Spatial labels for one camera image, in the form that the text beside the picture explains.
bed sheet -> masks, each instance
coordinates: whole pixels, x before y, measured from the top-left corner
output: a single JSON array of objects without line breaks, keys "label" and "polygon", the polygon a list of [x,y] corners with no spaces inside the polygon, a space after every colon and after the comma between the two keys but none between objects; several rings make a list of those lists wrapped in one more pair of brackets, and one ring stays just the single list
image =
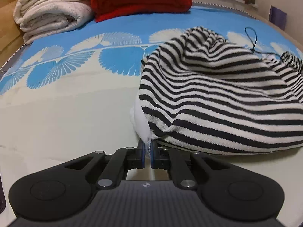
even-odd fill
[{"label": "bed sheet", "polygon": [[[91,21],[73,32],[36,40],[0,81],[0,174],[8,202],[20,177],[104,150],[136,146],[129,111],[138,91],[142,57],[187,28],[204,26],[243,47],[252,47],[246,26],[258,34],[256,48],[303,58],[268,25],[229,11],[193,7],[185,14],[142,14]],[[286,200],[279,220],[303,221],[300,149],[227,158],[275,179]],[[7,205],[0,225],[14,219]]]}]

wall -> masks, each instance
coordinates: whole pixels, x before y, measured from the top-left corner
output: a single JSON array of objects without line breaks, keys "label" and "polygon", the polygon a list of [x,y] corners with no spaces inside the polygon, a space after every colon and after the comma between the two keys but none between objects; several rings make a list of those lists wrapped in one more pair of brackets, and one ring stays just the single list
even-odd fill
[{"label": "wall", "polygon": [[285,32],[303,44],[303,0],[256,0],[258,13],[269,18],[270,6],[275,6],[287,13]]}]

wooden headboard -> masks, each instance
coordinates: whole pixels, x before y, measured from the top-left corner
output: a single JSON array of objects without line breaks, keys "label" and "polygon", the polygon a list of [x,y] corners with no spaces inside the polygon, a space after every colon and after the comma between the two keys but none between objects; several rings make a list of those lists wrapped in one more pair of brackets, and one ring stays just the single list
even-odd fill
[{"label": "wooden headboard", "polygon": [[24,44],[23,32],[13,19],[17,1],[0,0],[0,67]]}]

black drawstring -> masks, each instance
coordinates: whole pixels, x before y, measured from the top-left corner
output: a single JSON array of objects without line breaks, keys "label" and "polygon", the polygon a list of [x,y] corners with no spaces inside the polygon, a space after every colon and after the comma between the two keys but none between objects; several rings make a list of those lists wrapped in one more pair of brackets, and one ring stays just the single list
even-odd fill
[{"label": "black drawstring", "polygon": [[[251,30],[255,33],[255,35],[256,35],[256,41],[255,41],[255,43],[252,41],[251,37],[248,35],[247,29],[251,29]],[[251,51],[252,53],[255,53],[255,52],[256,52],[256,53],[259,53],[259,54],[273,54],[273,55],[276,55],[276,56],[278,56],[279,58],[281,58],[280,55],[278,55],[278,54],[276,54],[276,53],[273,53],[273,52],[260,52],[260,51],[256,51],[256,50],[255,50],[255,46],[256,46],[256,44],[257,44],[258,37],[257,37],[257,33],[256,33],[256,31],[255,31],[254,28],[249,27],[249,26],[248,26],[248,27],[245,27],[245,33],[246,33],[247,37],[249,38],[249,40],[251,41],[251,43],[253,44],[253,48],[250,49],[250,51]]]}]

